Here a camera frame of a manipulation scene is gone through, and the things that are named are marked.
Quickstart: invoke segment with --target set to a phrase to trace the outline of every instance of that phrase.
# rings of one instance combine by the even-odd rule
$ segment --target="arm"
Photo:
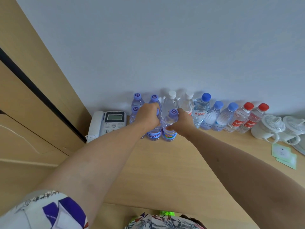
[[[204,133],[179,111],[169,126],[198,149],[230,195],[260,228],[305,228],[305,189],[276,168]]]
[[[92,225],[135,143],[160,123],[156,117],[157,108],[158,104],[144,104],[134,123],[86,144],[57,167],[36,190],[57,190],[71,197]]]

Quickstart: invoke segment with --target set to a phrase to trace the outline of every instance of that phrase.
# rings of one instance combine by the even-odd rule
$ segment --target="person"
[[[92,225],[136,142],[159,124],[157,108],[156,103],[144,104],[134,123],[79,149],[21,204],[2,216],[0,228],[76,229]],[[226,190],[260,228],[305,228],[302,186],[258,158],[197,129],[190,115],[182,109],[178,112],[178,121],[168,129],[193,143]],[[142,229],[147,223],[150,228],[204,227],[182,217],[142,215],[126,228]]]

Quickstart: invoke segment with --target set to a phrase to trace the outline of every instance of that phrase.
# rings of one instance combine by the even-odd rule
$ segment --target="blue bottle cap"
[[[133,107],[132,108],[132,114],[136,115],[138,112],[139,108],[138,107]]]
[[[203,101],[203,102],[209,102],[210,101],[210,99],[211,99],[211,95],[209,94],[209,93],[204,93],[203,95],[202,95],[202,97],[201,97],[201,100]]]
[[[141,94],[140,93],[135,93],[134,94],[134,99],[135,100],[140,100],[142,98]]]
[[[177,115],[178,115],[178,110],[177,109],[170,110],[170,113],[168,114],[168,116],[170,118],[175,118]]]
[[[224,106],[224,104],[221,101],[216,101],[213,107],[216,110],[220,110],[223,106]]]
[[[150,97],[150,100],[151,100],[152,102],[157,102],[157,101],[159,100],[159,97],[158,97],[158,95],[152,95],[152,96]]]
[[[236,111],[236,109],[238,109],[238,104],[235,103],[235,102],[232,102],[232,103],[229,104],[228,109],[229,109],[231,112],[234,112],[234,111]]]

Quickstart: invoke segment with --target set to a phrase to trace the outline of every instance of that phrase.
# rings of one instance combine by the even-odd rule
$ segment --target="telephone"
[[[99,136],[126,126],[126,121],[127,115],[125,112],[95,112],[90,123],[87,143]]]

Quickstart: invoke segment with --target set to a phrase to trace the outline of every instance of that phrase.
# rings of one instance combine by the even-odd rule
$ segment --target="red bottle cap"
[[[262,103],[258,106],[258,109],[265,112],[269,109],[269,105],[265,104],[265,103]]]
[[[254,105],[250,102],[247,102],[247,103],[244,104],[244,108],[246,110],[252,110],[252,108],[254,108]]]

